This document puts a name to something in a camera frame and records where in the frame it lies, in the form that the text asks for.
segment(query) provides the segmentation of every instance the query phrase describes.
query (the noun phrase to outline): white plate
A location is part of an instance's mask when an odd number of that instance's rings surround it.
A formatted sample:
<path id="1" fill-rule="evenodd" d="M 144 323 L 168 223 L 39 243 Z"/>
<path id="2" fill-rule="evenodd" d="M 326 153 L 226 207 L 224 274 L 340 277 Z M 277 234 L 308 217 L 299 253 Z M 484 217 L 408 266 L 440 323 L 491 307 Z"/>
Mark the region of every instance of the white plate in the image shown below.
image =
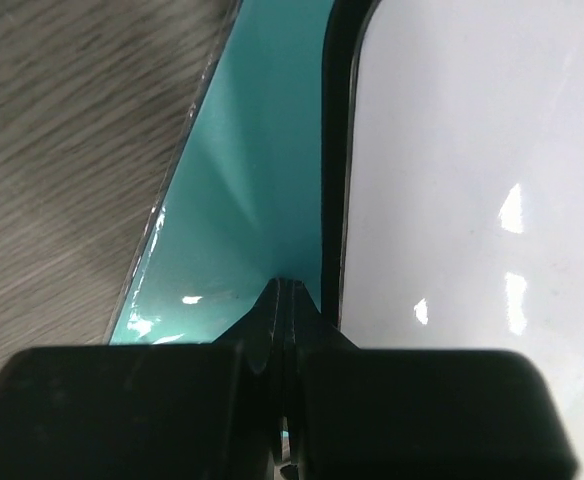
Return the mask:
<path id="1" fill-rule="evenodd" d="M 584 479 L 584 0 L 385 0 L 362 46 L 342 330 L 497 347 Z"/>

